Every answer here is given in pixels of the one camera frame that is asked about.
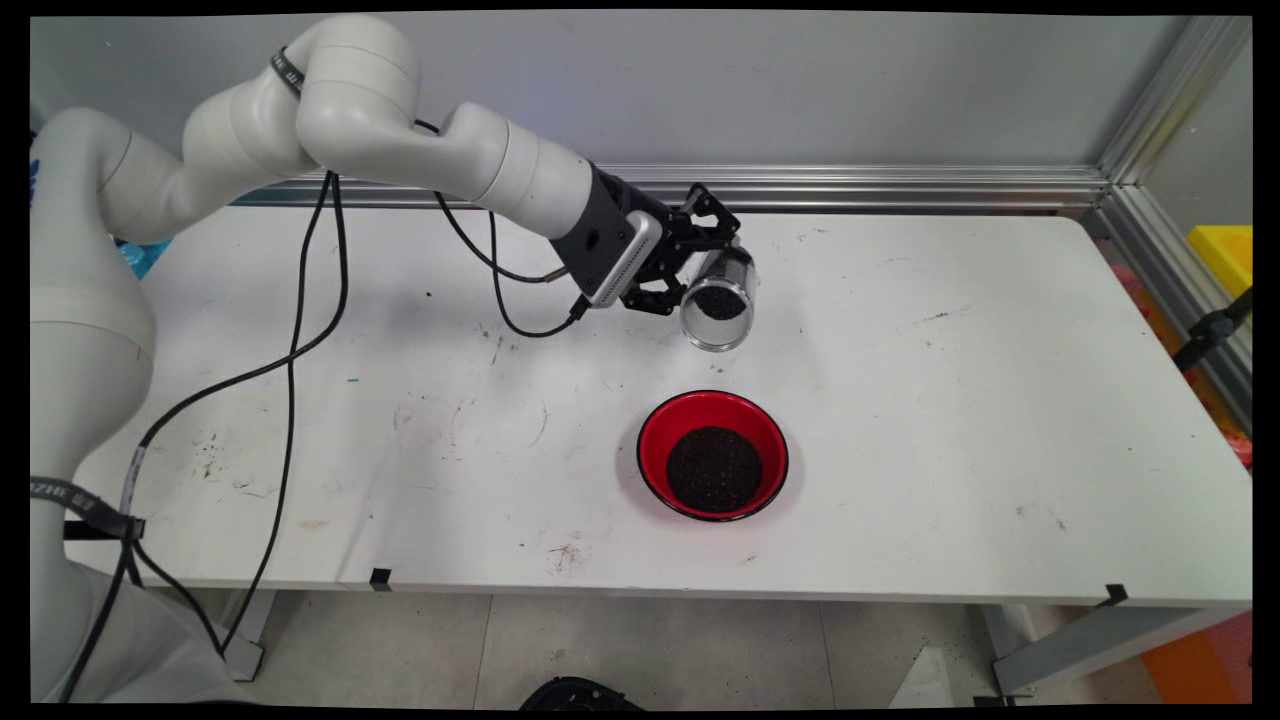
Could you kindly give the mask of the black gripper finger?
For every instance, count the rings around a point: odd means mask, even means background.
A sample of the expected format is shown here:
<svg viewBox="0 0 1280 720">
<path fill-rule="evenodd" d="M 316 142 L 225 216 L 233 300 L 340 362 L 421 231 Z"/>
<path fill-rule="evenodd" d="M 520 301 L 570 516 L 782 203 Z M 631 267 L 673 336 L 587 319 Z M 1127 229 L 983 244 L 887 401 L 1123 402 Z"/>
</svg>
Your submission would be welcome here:
<svg viewBox="0 0 1280 720">
<path fill-rule="evenodd" d="M 639 272 L 620 300 L 628 310 L 668 316 L 680 307 L 687 290 L 675 272 Z"/>
<path fill-rule="evenodd" d="M 703 183 L 694 183 L 680 209 L 680 247 L 713 251 L 730 247 L 740 220 Z"/>
</svg>

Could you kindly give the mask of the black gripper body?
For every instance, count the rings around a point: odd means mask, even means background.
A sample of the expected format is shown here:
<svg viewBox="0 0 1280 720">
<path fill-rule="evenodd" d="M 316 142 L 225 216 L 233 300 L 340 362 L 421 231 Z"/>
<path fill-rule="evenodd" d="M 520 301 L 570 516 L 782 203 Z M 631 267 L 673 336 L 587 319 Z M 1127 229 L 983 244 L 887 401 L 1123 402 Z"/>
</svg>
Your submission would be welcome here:
<svg viewBox="0 0 1280 720">
<path fill-rule="evenodd" d="M 602 288 L 627 288 L 639 272 L 676 272 L 684 265 L 678 208 L 602 169 L 596 190 Z"/>
</svg>

